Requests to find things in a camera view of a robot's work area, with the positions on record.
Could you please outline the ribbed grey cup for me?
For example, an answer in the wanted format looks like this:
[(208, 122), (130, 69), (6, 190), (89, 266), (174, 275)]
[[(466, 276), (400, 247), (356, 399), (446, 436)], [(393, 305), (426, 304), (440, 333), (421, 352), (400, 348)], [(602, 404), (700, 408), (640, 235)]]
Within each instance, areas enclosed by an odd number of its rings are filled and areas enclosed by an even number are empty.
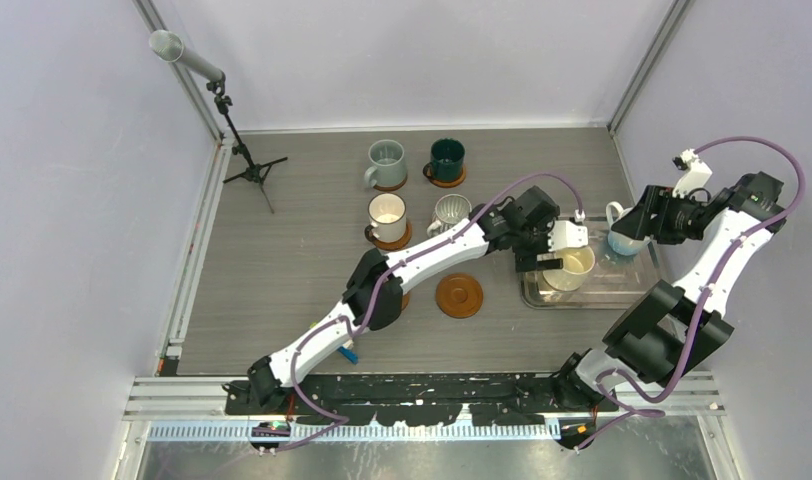
[(431, 222), (426, 229), (427, 236), (433, 238), (450, 230), (467, 219), (471, 209), (470, 201), (462, 195), (448, 194), (441, 197), (434, 206)]

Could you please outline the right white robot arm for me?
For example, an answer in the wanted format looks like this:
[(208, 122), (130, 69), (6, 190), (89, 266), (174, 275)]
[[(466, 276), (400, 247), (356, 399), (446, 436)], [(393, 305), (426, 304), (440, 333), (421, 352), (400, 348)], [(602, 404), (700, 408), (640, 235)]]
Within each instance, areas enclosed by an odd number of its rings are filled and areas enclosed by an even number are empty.
[(649, 185), (612, 230), (632, 239), (704, 248), (679, 280), (658, 281), (607, 331), (604, 349), (572, 355), (552, 377), (566, 410), (592, 408), (615, 385), (656, 384), (661, 402), (685, 373), (718, 350), (734, 328), (724, 319), (728, 296), (746, 263), (784, 226), (782, 181), (764, 172), (699, 201), (674, 187)]

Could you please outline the cream mug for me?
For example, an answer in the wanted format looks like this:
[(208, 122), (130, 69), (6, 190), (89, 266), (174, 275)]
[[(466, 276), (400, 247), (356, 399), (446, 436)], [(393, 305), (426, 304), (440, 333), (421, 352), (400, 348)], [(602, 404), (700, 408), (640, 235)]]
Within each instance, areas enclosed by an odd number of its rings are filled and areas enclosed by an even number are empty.
[(596, 265), (596, 258), (591, 247), (566, 248), (553, 254), (562, 266), (545, 270), (544, 281), (556, 291), (571, 292), (578, 290), (587, 280)]

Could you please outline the dark teal mug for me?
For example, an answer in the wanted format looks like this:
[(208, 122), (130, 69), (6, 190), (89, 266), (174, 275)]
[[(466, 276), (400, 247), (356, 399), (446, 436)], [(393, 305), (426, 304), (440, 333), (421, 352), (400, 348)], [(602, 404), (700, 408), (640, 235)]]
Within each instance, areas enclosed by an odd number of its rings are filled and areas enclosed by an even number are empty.
[(453, 138), (439, 139), (432, 144), (430, 161), (426, 165), (431, 166), (431, 175), (435, 179), (450, 182), (460, 175), (465, 153), (465, 147), (460, 141)]

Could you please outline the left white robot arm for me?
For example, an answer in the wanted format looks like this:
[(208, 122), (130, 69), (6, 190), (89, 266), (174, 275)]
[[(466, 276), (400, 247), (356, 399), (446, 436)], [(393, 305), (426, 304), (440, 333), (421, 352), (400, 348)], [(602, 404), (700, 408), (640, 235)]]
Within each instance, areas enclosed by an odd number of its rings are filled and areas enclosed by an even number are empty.
[(255, 361), (242, 381), (223, 388), (266, 414), (280, 412), (289, 392), (320, 362), (344, 344), (391, 325), (402, 312), (403, 298), (430, 277), (466, 261), (507, 249), (555, 246), (550, 235), (560, 224), (560, 208), (540, 187), (519, 197), (501, 192), (477, 205), (450, 230), (414, 247), (363, 254), (333, 309), (297, 340)]

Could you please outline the white mug blue outside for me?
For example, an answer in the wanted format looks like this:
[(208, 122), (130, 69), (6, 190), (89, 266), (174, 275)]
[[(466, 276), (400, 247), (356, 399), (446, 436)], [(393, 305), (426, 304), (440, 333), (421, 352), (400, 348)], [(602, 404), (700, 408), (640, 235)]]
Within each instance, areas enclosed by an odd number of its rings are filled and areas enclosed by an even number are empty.
[(630, 211), (631, 207), (625, 208), (617, 201), (609, 202), (605, 209), (606, 220), (609, 226), (607, 243), (616, 254), (625, 257), (635, 256), (651, 243), (650, 237), (645, 237), (643, 240), (636, 240), (620, 234), (613, 229), (615, 223), (627, 216)]

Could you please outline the metal tray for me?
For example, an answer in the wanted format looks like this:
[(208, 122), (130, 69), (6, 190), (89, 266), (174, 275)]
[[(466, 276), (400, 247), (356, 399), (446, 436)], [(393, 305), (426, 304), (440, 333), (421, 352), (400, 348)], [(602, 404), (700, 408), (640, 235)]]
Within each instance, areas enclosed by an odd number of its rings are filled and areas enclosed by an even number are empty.
[(554, 289), (541, 271), (520, 273), (520, 296), (533, 309), (619, 309), (629, 308), (662, 278), (660, 261), (653, 244), (634, 256), (622, 256), (608, 245), (604, 215), (586, 220), (589, 246), (596, 264), (582, 286), (571, 292)]

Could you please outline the ribbed clear glass cup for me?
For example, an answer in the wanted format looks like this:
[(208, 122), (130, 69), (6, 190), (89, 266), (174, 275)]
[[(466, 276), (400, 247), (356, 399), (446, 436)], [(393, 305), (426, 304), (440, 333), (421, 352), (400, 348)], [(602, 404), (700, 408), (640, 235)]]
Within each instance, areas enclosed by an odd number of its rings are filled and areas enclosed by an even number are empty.
[(368, 204), (369, 224), (365, 238), (370, 242), (394, 243), (407, 231), (405, 201), (394, 193), (381, 193)]

